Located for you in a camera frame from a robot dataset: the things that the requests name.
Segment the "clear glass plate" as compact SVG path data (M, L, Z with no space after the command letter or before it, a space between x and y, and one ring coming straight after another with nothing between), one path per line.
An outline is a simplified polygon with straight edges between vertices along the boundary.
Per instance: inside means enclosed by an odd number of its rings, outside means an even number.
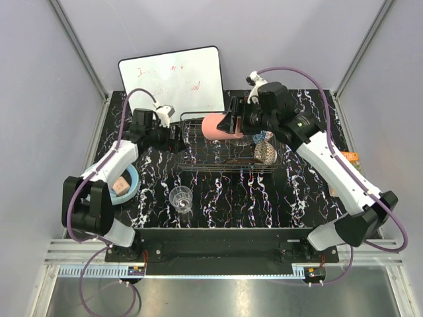
M250 135L246 135L239 139L232 139L230 143L235 147L249 147L254 144L254 141Z

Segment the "blue patterned bowl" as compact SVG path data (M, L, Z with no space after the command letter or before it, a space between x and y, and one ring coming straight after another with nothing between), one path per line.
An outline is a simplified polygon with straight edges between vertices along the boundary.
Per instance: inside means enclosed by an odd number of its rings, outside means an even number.
M269 142L273 136L274 134L270 131L261 131L260 133L253 135L252 140L254 144L257 144L261 141Z

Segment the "red floral plate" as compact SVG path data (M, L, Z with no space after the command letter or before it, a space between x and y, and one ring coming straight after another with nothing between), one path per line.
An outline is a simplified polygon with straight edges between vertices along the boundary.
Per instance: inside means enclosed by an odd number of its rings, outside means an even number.
M263 162L257 158L229 158L223 161L224 164L233 165L248 165L248 164L262 164Z

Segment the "red patterned white bowl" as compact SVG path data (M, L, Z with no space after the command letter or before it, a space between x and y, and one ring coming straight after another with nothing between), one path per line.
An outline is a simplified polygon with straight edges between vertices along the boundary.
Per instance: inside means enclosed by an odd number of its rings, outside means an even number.
M275 148L267 141L259 141L254 148L254 158L262 164L274 164L277 156Z

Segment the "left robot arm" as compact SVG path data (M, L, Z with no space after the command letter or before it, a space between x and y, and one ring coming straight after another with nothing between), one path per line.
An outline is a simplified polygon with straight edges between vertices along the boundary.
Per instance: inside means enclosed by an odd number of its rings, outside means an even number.
M63 183L61 221L72 239L75 231L89 239L120 247L120 254L134 262L143 252L135 241L135 230L114 215L110 189L122 173L150 148L170 153L185 150L181 129L171 127L172 106L157 110L136 109L127 131L121 131L111 149L80 176L69 176Z

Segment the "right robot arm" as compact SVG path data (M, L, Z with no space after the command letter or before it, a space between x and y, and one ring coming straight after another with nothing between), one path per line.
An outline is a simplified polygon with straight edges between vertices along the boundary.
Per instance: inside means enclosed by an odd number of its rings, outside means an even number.
M232 98L217 128L229 135L273 133L335 190L346 214L308 234L300 245L300 254L308 262L318 260L332 246L360 246L387 221L398 203L392 191L382 192L359 173L333 145L322 123L292 104L288 89L279 82L256 86L246 98Z

